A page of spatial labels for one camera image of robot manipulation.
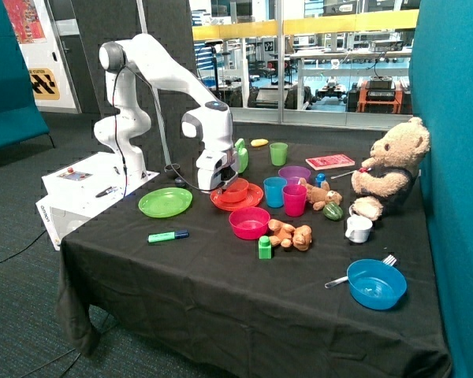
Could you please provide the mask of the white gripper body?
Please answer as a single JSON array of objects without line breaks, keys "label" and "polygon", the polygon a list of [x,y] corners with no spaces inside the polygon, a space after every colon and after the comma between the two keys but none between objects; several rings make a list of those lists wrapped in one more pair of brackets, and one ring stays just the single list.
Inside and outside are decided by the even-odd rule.
[{"label": "white gripper body", "polygon": [[202,191],[226,189],[237,179],[239,167],[239,158],[234,149],[204,150],[196,161],[198,188]]}]

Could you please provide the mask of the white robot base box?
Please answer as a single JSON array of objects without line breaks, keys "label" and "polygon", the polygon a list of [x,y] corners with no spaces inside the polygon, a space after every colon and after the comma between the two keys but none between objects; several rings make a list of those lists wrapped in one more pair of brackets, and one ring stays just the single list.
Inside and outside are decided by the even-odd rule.
[{"label": "white robot base box", "polygon": [[[98,152],[42,177],[47,195],[36,203],[55,250],[61,240],[158,175],[152,171],[124,171],[113,153]],[[118,190],[101,198],[108,187]]]}]

